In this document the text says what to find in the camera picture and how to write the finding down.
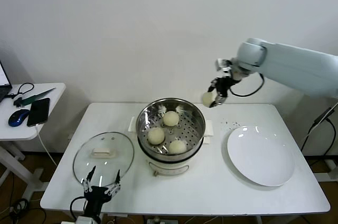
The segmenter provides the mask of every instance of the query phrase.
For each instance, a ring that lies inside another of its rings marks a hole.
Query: black cable
[[[12,206],[12,196],[13,196],[13,191],[14,191],[14,173],[12,172],[12,191],[11,191],[11,197],[10,197],[10,210],[11,210],[11,206]]]
[[[31,85],[32,88],[29,89],[29,90],[27,90],[27,91],[25,91],[25,92],[20,92],[21,88],[22,88],[24,85]],[[20,86],[19,89],[17,90],[17,93],[16,93],[16,94],[9,94],[9,95],[6,95],[5,97],[10,97],[10,98],[14,99],[16,96],[18,96],[18,95],[23,95],[23,94],[25,94],[25,93],[28,93],[29,91],[32,91],[33,89],[34,89],[34,84],[32,84],[32,83],[30,83],[30,82],[25,82],[25,83],[21,84],[21,86]]]
[[[336,127],[335,127],[334,124],[331,122],[331,120],[330,120],[329,118],[327,118],[325,121],[327,121],[327,122],[332,126],[334,135],[333,135],[333,139],[332,139],[332,142],[331,142],[330,146],[328,147],[328,149],[325,151],[325,153],[324,153],[323,155],[326,155],[326,154],[331,150],[331,148],[332,148],[332,146],[333,146],[333,144],[334,144],[334,142],[335,142],[335,140],[336,140],[336,135],[337,135]],[[310,127],[310,129],[308,130],[307,133],[309,134],[310,131],[312,130],[312,128],[315,127],[315,126],[316,126],[316,123],[314,123],[314,124]],[[306,142],[307,142],[307,140],[308,140],[308,137],[309,137],[309,135],[306,136],[305,141],[304,141],[304,143],[303,143],[303,145],[302,145],[301,151],[303,151],[304,146],[305,146],[305,144],[306,144]]]
[[[2,217],[2,218],[0,219],[0,221],[2,221],[2,220],[4,220],[4,219],[8,218],[9,216],[10,216],[10,215],[6,215],[6,216]]]
[[[301,215],[301,216],[306,221],[307,224],[311,224],[311,222],[309,222],[303,215]]]
[[[44,214],[44,218],[43,218],[43,221],[42,221],[42,223],[41,223],[41,224],[44,224],[44,223],[45,223],[45,221],[46,221],[46,219],[47,219],[47,213],[46,213],[46,211],[45,211],[43,208],[31,208],[31,209],[29,209],[29,211],[31,211],[31,210],[40,210],[40,211],[42,211],[42,212],[43,212],[43,214]]]
[[[306,136],[306,138],[305,138],[305,141],[304,141],[304,143],[303,143],[303,145],[302,145],[302,147],[301,147],[301,152],[303,151],[304,146],[305,146],[305,144],[306,144],[306,142],[307,142],[307,140],[308,140],[308,137],[310,136],[309,133],[311,132],[312,128],[315,127],[316,125],[317,125],[316,123],[313,123],[312,126],[310,127],[310,129],[308,130],[307,136]]]
[[[13,204],[13,210],[10,212],[12,222],[23,218],[29,212],[29,202],[26,199],[16,200]]]
[[[333,139],[332,139],[331,145],[325,151],[324,155],[326,155],[328,153],[328,151],[331,150],[331,148],[332,148],[332,146],[333,146],[333,144],[334,144],[334,142],[336,140],[336,135],[337,135],[336,127],[334,126],[334,124],[332,124],[331,120],[329,118],[327,118],[326,121],[332,126],[334,135],[333,135]]]
[[[310,167],[313,166],[313,165],[315,165],[317,162],[320,162],[320,161],[321,161],[321,160],[317,160],[317,161],[315,161],[314,163],[311,163],[311,164],[310,164]]]
[[[236,93],[232,92],[231,88],[230,88],[230,92],[231,92],[234,96],[238,96],[238,97],[248,97],[248,96],[254,95],[255,93],[257,93],[257,92],[263,87],[264,82],[265,82],[265,79],[264,79],[263,74],[260,73],[259,76],[260,76],[261,79],[262,79],[262,84],[261,84],[254,92],[252,92],[252,93],[250,93],[250,94],[247,94],[247,95],[239,95],[239,94],[236,94]]]
[[[29,89],[29,90],[27,90],[27,91],[25,91],[25,92],[20,92],[21,88],[22,88],[24,85],[26,85],[26,84],[31,85],[32,88]],[[30,82],[26,82],[26,83],[21,84],[21,86],[20,86],[19,89],[17,90],[17,94],[22,94],[22,95],[23,95],[23,94],[25,94],[25,93],[28,93],[29,91],[32,91],[33,89],[34,89],[34,84],[32,84],[32,83],[30,83]]]
[[[70,206],[69,206],[69,211],[70,211],[70,214],[73,216],[74,220],[76,221],[76,216],[75,214],[73,213],[73,204],[75,201],[79,200],[79,199],[85,199],[84,196],[81,196],[81,197],[77,197],[77,198],[74,198],[72,200],[72,202],[70,203]]]

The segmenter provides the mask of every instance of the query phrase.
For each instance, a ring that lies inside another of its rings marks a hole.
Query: blue computer mouse
[[[23,120],[29,115],[29,109],[20,109],[14,112],[8,119],[9,126],[16,127],[22,124]]]

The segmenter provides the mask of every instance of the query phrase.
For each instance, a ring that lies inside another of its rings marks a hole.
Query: small white side table
[[[51,99],[49,106],[50,115],[65,90],[65,84],[41,83],[34,85],[34,89],[26,93],[23,98],[37,95],[51,88],[56,88],[44,97]],[[19,87],[20,85],[13,85],[13,89],[10,93],[17,93]],[[27,105],[24,108],[30,109],[31,105]],[[39,179],[43,172],[43,169],[36,169],[32,174],[19,162],[19,160],[24,160],[25,156],[15,146],[14,142],[28,141],[30,139],[33,139],[37,136],[37,132],[34,127],[27,127],[27,119],[17,127],[11,127],[8,125],[9,117],[17,110],[18,108],[13,105],[13,100],[11,98],[5,98],[0,102],[0,162],[5,167],[7,167],[6,171],[0,178],[0,186],[5,181],[9,173],[12,171],[14,174],[16,174],[19,178],[27,183],[27,188],[23,194],[23,198],[29,200],[34,191],[45,191],[48,183],[43,183]],[[42,127],[43,124],[39,125],[38,130],[40,131]]]

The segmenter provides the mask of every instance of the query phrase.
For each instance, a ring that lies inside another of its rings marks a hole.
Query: smartphone
[[[30,115],[28,117],[27,126],[31,127],[46,123],[49,114],[49,102],[51,99],[44,98],[32,103]]]

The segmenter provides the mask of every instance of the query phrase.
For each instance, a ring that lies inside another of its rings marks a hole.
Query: glass lid
[[[118,132],[101,133],[84,143],[73,161],[73,173],[81,183],[90,171],[95,171],[91,185],[108,186],[114,183],[118,171],[122,178],[134,159],[131,140]]]

